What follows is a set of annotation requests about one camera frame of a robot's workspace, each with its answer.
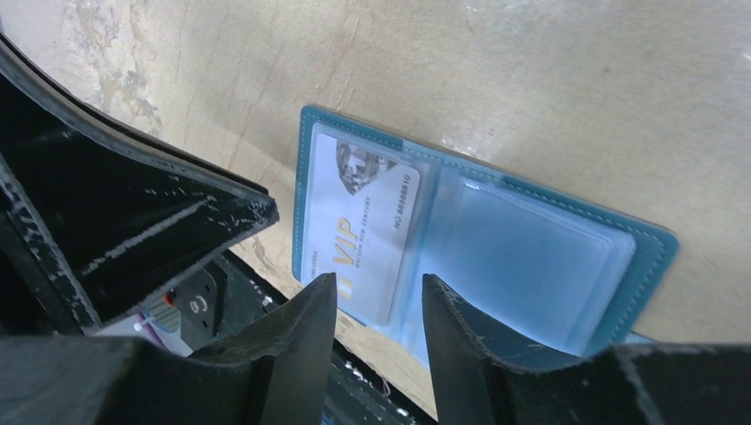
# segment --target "blue card holder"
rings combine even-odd
[[[678,250],[668,230],[307,106],[292,266],[427,365],[422,276],[556,350],[623,341]]]

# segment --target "beige tabletop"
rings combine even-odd
[[[686,0],[0,0],[72,93],[267,186],[235,248],[288,296],[298,116],[346,112],[675,231],[636,330],[751,340],[751,4]],[[430,374],[337,336],[435,414]]]

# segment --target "teal border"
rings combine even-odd
[[[636,250],[613,299],[598,325],[586,354],[596,351],[614,341],[626,338],[639,314],[653,295],[660,280],[677,255],[679,246],[676,236],[668,229],[637,218],[588,203],[560,191],[550,189],[501,170],[483,166],[449,152],[431,149],[418,143],[404,142],[401,138],[385,133],[361,122],[339,116],[317,106],[306,106],[300,114],[300,139],[298,150],[297,183],[295,187],[295,217],[293,224],[292,271],[300,280],[302,267],[301,246],[303,219],[306,211],[306,189],[310,162],[310,144],[313,126],[323,122],[328,126],[364,137],[395,151],[408,151],[413,155],[427,157],[457,167],[466,174],[473,174],[485,182],[512,189],[526,196],[563,208],[588,220],[594,220],[612,228],[630,233],[636,242]]]

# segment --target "blue stitched edge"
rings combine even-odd
[[[342,124],[341,122],[339,122],[339,120],[345,121],[347,125]],[[546,189],[547,190],[551,190],[551,189],[544,188],[544,187],[536,187],[535,189],[538,191],[526,189],[520,185],[513,184],[511,182],[506,182],[501,177],[498,177],[496,175],[483,173],[481,171],[477,171],[476,169],[472,169],[461,164],[449,162],[444,158],[440,158],[435,155],[430,155],[425,152],[420,152],[420,151],[411,149],[409,147],[405,147],[401,139],[398,139],[397,137],[393,135],[388,135],[376,128],[365,126],[364,124],[359,123],[357,121],[349,120],[344,117],[340,117],[332,112],[322,110],[316,106],[309,105],[309,106],[304,107],[301,112],[297,185],[295,189],[295,219],[293,223],[294,241],[292,244],[292,251],[293,251],[292,271],[298,280],[300,280],[300,276],[301,276],[300,268],[302,267],[300,247],[302,246],[302,241],[303,241],[303,226],[302,226],[301,220],[305,215],[305,209],[306,209],[306,188],[307,188],[307,176],[308,176],[309,163],[310,163],[310,143],[312,139],[313,125],[315,124],[315,122],[319,122],[319,121],[324,122],[327,125],[332,126],[334,128],[343,130],[347,133],[355,134],[365,139],[368,139],[371,142],[380,144],[382,146],[387,146],[389,148],[392,148],[393,150],[407,151],[407,152],[419,155],[424,158],[429,158],[432,160],[439,161],[453,168],[459,168],[466,173],[474,174],[474,175],[483,177],[487,180],[490,180],[492,182],[495,182],[496,184],[502,185],[506,188],[510,188],[515,191],[520,191],[522,193],[535,197],[536,199],[546,202],[548,204],[553,204],[561,208],[564,208],[572,213],[575,213],[576,215],[586,217],[590,220],[597,221],[601,224],[605,224],[610,227],[620,228],[621,230],[631,233],[632,235],[638,234],[638,235],[643,235],[643,236],[647,236],[649,238],[654,239],[659,244],[660,252],[656,256],[654,256],[654,261],[652,262],[652,265],[646,270],[645,273],[643,273],[643,278],[641,282],[639,283],[639,286],[636,290],[635,295],[632,297],[631,302],[628,304],[623,314],[620,315],[620,319],[616,323],[616,326],[613,329],[613,331],[609,333],[608,342],[613,342],[615,340],[623,339],[623,337],[625,337],[625,335],[628,334],[629,330],[631,329],[631,326],[633,325],[633,323],[636,321],[638,317],[638,313],[640,313],[640,311],[646,304],[648,300],[648,296],[651,296],[651,294],[654,292],[654,290],[656,289],[657,283],[659,283],[662,276],[664,275],[664,272],[667,270],[672,259],[675,257],[677,253],[677,250],[678,250],[677,239],[674,235],[672,235],[667,230],[663,229],[662,231],[659,231],[659,228],[657,228],[654,225],[649,225],[641,220],[630,219],[628,216],[624,216],[620,214],[616,215],[616,217],[617,219],[621,221],[611,220],[609,218],[603,217],[600,214],[597,214],[596,212],[586,211],[582,209],[581,207],[572,205],[573,203],[575,203],[572,201],[578,201],[581,203],[585,203],[585,206],[588,206],[590,208],[595,208],[595,209],[597,208],[597,206],[587,204],[583,200],[575,199],[575,198],[568,199],[572,204],[567,204],[566,202],[563,202],[561,200],[553,199],[552,197],[539,193],[539,192],[545,191]],[[382,139],[382,138],[374,137],[372,135],[365,133],[365,131],[376,132],[377,134],[384,136],[384,138]],[[530,185],[538,186],[536,183],[533,183],[533,182],[526,182],[526,183]],[[560,192],[555,192],[555,193],[559,197],[569,197]],[[611,210],[607,210],[607,211],[613,214],[618,214]],[[634,221],[640,227],[646,226],[653,231],[655,230],[658,230],[658,231],[654,233],[650,233],[645,230],[630,226],[629,224],[627,224],[628,221]],[[636,256],[638,255],[638,251],[639,251],[639,241],[637,241],[637,252],[635,252],[634,259],[631,261],[631,264],[629,265],[629,271],[631,271],[632,269],[633,263],[636,259]]]

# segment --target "white card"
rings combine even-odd
[[[337,273],[338,305],[388,323],[420,175],[329,135],[313,140],[303,239],[303,282]]]

